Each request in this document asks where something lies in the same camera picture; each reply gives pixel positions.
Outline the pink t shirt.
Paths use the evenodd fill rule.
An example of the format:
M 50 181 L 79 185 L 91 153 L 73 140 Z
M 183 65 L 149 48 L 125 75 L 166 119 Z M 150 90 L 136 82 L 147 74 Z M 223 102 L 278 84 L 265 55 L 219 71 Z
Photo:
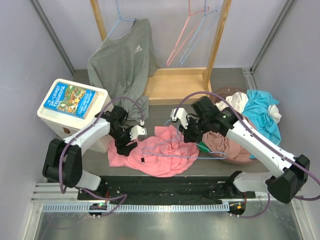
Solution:
M 185 143 L 173 125 L 156 126 L 154 136 L 138 141 L 129 156 L 117 153 L 114 140 L 110 142 L 107 152 L 110 167 L 128 167 L 158 178 L 183 173 L 199 153 L 197 145 Z

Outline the light blue wire hanger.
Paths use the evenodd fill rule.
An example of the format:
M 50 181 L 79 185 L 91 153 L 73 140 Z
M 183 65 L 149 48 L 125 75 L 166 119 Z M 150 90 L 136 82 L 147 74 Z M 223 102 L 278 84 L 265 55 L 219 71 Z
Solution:
M 163 153 L 157 153 L 157 152 L 151 152 L 151 150 L 155 150 L 158 146 L 164 145 L 169 142 L 178 142 L 182 141 L 182 133 L 178 130 L 178 123 L 176 124 L 176 138 L 170 139 L 170 140 L 165 140 L 159 144 L 154 145 L 153 147 L 143 147 L 142 148 L 142 153 L 143 154 L 148 154 L 148 155 L 155 155 L 155 156 L 161 156 L 161 157 L 175 157 L 175 158 L 186 158 L 186 159 L 195 159 L 194 156 L 185 156 L 185 155 L 177 155 L 177 154 L 163 154 Z M 226 160 L 228 155 L 225 152 L 220 152 L 220 151 L 211 151 L 207 152 L 209 154 L 218 154 L 222 155 L 222 157 L 198 157 L 199 159 L 208 159 L 208 160 Z

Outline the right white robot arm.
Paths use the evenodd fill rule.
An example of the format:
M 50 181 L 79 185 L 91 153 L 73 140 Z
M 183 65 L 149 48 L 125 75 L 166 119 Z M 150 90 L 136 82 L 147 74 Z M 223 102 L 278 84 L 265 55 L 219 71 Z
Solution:
M 288 204 L 308 180 L 310 160 L 295 156 L 260 134 L 230 106 L 219 110 L 207 96 L 191 105 L 195 118 L 179 106 L 171 111 L 173 122 L 180 122 L 186 143 L 198 143 L 208 132 L 219 133 L 245 148 L 267 169 L 266 173 L 236 172 L 226 184 L 226 193 L 233 198 L 243 192 L 264 192 Z

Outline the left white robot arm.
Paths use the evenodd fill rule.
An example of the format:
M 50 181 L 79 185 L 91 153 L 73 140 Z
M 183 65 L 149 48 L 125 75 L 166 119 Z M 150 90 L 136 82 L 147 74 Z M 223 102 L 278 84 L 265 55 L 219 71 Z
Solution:
M 134 134 L 140 126 L 123 128 L 128 113 L 120 106 L 97 113 L 83 129 L 64 139 L 53 139 L 47 149 L 42 175 L 61 184 L 62 188 L 85 188 L 93 198 L 100 200 L 107 192 L 100 176 L 83 170 L 83 154 L 100 138 L 111 136 L 116 153 L 129 156 L 138 146 Z

